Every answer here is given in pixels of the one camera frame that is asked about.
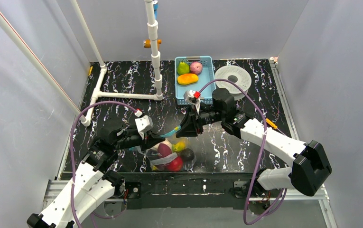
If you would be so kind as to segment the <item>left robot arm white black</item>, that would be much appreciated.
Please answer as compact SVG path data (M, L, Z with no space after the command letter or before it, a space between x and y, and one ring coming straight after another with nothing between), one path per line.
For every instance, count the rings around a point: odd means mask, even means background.
M30 228L78 228L124 183L120 174L109 170L118 159L118 151L131 147L147 150L164 140L151 130L139 133L135 125L106 124L76 169L75 179L70 180L42 212L31 214L27 225Z

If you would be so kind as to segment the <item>yellow toy banana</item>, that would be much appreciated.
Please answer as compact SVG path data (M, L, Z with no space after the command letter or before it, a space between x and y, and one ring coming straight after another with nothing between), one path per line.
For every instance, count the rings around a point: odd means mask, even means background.
M188 143L186 141L179 141L172 145L172 151L176 153L180 153L184 149L186 149L188 146Z

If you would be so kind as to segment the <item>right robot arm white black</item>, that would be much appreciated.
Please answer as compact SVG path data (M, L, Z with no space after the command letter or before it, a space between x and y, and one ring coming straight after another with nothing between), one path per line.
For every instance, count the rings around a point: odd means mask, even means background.
M309 143L285 136L237 108L234 97L225 88L212 92L212 105L200 101L200 93L186 91L185 101L190 105L176 133L177 138L197 137L203 127L220 122L225 132L256 145L283 160L287 167L266 169L256 174L254 189L296 189L306 196L314 196L332 173L332 167L323 145L315 140Z

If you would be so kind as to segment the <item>clear zip top bag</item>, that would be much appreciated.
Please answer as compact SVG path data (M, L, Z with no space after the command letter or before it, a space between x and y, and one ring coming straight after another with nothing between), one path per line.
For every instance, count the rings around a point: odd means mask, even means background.
M148 150L142 151L139 147L132 147L129 150L144 155L153 172L192 171L196 162L196 155L186 137L176 137L176 133L180 130L181 126L179 125L162 135L165 140Z

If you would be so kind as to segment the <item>dark round toy plum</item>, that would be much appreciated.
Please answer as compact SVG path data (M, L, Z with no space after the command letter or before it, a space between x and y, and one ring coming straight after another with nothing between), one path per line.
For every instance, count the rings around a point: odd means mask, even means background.
M179 153L179 156L183 162L190 162L195 158L195 153L193 150L185 148Z

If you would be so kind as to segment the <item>magenta toy dragon fruit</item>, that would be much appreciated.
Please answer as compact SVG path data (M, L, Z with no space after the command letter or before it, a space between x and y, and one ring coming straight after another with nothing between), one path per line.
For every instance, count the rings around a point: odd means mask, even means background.
M171 155L173 152L171 150L171 147L169 147L165 143L160 143L157 149L159 158L165 158L169 155Z

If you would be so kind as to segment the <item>red toy apple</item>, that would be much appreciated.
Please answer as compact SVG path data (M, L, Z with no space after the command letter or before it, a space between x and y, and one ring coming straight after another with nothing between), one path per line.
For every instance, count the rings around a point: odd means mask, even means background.
M165 168L170 172L179 172L183 169L184 163L181 157L177 156L173 161L168 163Z

